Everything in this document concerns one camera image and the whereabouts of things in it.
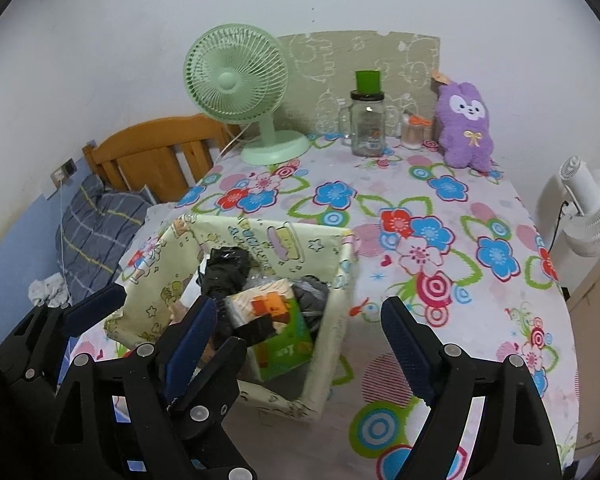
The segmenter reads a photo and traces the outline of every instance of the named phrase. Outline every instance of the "fabric storage bin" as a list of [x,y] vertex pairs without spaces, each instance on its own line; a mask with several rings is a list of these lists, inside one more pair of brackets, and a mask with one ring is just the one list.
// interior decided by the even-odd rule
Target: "fabric storage bin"
[[126,289],[122,309],[105,322],[107,335],[128,348],[155,342],[170,323],[176,301],[205,253],[238,246],[266,274],[298,279],[312,274],[331,284],[314,353],[297,399],[288,400],[261,384],[238,381],[243,403],[291,418],[320,418],[338,365],[354,287],[354,235],[347,229],[186,214],[178,218],[142,262],[118,280]]

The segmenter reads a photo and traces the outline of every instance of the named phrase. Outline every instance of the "green object on jar lid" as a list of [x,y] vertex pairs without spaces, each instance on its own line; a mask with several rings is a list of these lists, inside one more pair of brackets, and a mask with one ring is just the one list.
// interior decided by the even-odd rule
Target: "green object on jar lid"
[[380,71],[356,70],[356,91],[362,95],[379,94]]

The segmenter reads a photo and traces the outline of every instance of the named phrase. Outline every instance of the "white wall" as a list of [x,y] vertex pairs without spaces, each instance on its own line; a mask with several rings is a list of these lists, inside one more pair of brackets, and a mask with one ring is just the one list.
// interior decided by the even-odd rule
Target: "white wall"
[[[223,22],[440,36],[442,70],[480,88],[496,158],[545,237],[560,197],[539,199],[560,163],[600,166],[600,24],[583,0],[14,0],[0,18],[0,234],[86,141],[192,113],[184,55]],[[558,268],[573,288],[592,261],[570,258]]]

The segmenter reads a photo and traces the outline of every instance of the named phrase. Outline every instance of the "snack package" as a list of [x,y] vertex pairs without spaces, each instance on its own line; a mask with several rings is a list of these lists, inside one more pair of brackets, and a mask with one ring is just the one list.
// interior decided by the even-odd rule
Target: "snack package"
[[314,344],[291,283],[283,278],[234,294],[225,300],[234,328],[270,314],[276,334],[248,349],[254,377],[269,381],[311,359]]

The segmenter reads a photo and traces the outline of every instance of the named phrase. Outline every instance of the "blue wall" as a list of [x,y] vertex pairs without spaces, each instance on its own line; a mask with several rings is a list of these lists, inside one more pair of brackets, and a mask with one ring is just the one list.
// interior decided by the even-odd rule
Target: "blue wall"
[[[86,161],[77,161],[77,172],[62,186],[65,209],[80,183],[91,173]],[[60,193],[46,200],[39,196],[0,241],[0,343],[32,309],[29,284],[59,271],[56,230],[60,224]]]

